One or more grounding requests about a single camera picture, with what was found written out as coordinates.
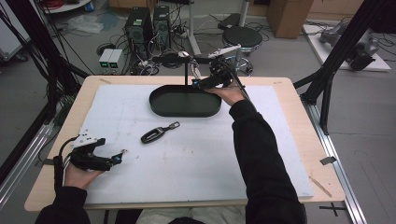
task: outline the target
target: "black jacket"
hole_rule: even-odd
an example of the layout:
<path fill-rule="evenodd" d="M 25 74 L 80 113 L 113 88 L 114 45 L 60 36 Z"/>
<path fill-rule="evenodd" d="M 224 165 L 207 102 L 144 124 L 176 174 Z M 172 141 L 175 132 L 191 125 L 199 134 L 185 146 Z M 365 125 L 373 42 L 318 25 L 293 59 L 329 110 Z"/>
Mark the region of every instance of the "black jacket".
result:
<path fill-rule="evenodd" d="M 304 206 L 277 151 L 271 127 L 246 100 L 234 104 L 230 115 L 235 154 L 247 185 L 246 223 L 304 224 Z M 60 188 L 35 223 L 90 223 L 83 209 L 86 197 L 86 190 Z"/>

